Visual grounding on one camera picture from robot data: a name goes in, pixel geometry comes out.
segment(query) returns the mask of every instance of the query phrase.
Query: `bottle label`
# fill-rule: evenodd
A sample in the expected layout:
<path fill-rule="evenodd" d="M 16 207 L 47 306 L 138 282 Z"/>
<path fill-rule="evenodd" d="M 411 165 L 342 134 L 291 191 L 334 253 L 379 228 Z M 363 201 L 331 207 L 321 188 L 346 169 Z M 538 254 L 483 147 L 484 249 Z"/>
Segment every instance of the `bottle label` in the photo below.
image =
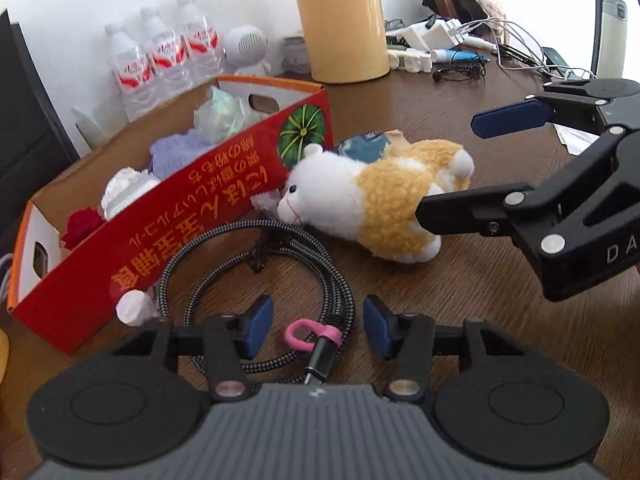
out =
<path fill-rule="evenodd" d="M 135 90 L 154 76 L 146 57 L 127 63 L 116 72 L 116 78 L 123 92 Z"/>
<path fill-rule="evenodd" d="M 165 70 L 187 60 L 187 49 L 180 37 L 154 46 L 151 59 L 158 70 Z"/>
<path fill-rule="evenodd" d="M 206 54 L 218 46 L 218 34 L 213 27 L 197 30 L 188 37 L 189 47 L 196 54 Z"/>

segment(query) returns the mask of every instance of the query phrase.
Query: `plush toy mouth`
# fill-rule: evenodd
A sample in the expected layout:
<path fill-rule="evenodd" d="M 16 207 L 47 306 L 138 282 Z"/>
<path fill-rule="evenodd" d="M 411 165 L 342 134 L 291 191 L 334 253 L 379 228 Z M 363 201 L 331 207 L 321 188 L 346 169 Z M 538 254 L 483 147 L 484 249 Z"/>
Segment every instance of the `plush toy mouth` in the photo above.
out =
<path fill-rule="evenodd" d="M 289 206 L 289 209 L 291 209 L 291 212 L 296 216 L 293 219 L 292 224 L 298 224 L 298 225 L 302 225 L 302 218 L 300 218 L 300 215 L 298 213 L 296 213 L 296 210 L 292 208 L 291 204 L 289 203 L 289 199 L 285 198 L 284 199 L 285 202 L 287 203 L 287 205 Z"/>

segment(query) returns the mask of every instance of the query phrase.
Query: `white and yellow plush toy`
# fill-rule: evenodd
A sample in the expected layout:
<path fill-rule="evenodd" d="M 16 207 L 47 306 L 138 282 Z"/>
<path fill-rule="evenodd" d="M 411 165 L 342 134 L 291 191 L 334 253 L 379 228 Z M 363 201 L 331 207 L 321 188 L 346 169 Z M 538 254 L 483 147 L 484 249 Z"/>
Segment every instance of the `white and yellow plush toy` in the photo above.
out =
<path fill-rule="evenodd" d="M 291 170 L 278 216 L 357 241 L 381 258 L 426 262 L 440 251 L 440 236 L 415 219 L 420 199 L 466 189 L 473 172 L 471 156 L 448 140 L 393 143 L 372 164 L 309 144 Z"/>

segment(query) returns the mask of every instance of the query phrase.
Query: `water bottle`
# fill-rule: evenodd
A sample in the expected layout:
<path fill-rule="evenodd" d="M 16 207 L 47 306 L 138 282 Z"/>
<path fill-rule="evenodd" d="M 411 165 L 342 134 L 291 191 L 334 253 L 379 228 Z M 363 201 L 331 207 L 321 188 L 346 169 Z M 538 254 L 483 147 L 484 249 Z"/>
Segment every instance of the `water bottle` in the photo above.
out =
<path fill-rule="evenodd" d="M 169 98 L 191 88 L 193 81 L 187 65 L 187 49 L 180 34 L 167 27 L 153 7 L 140 9 L 148 41 L 146 50 Z"/>
<path fill-rule="evenodd" d="M 200 10 L 196 0 L 176 0 L 178 18 L 189 49 L 191 76 L 194 83 L 208 82 L 222 71 L 218 34 L 211 20 Z"/>
<path fill-rule="evenodd" d="M 109 23 L 104 31 L 110 38 L 109 65 L 122 92 L 130 121 L 151 111 L 166 100 L 145 51 L 128 34 L 123 23 Z"/>

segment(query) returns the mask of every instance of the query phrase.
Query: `cardboard box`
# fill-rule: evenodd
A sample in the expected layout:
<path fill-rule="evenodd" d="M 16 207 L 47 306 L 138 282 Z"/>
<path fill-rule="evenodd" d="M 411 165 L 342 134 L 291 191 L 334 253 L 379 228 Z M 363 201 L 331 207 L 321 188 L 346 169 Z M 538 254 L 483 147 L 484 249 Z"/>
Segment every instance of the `cardboard box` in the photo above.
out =
<path fill-rule="evenodd" d="M 207 98 L 201 86 L 127 125 L 28 204 L 14 251 L 8 309 L 35 333 L 73 353 L 115 313 L 120 297 L 155 283 L 164 263 L 186 242 L 252 208 L 250 197 L 285 183 L 309 140 L 333 147 L 326 91 L 279 78 L 220 76 L 218 86 L 279 111 L 162 181 L 103 224 L 73 251 L 62 248 L 71 214 L 97 208 L 121 168 L 147 168 L 149 147 L 187 131 Z"/>

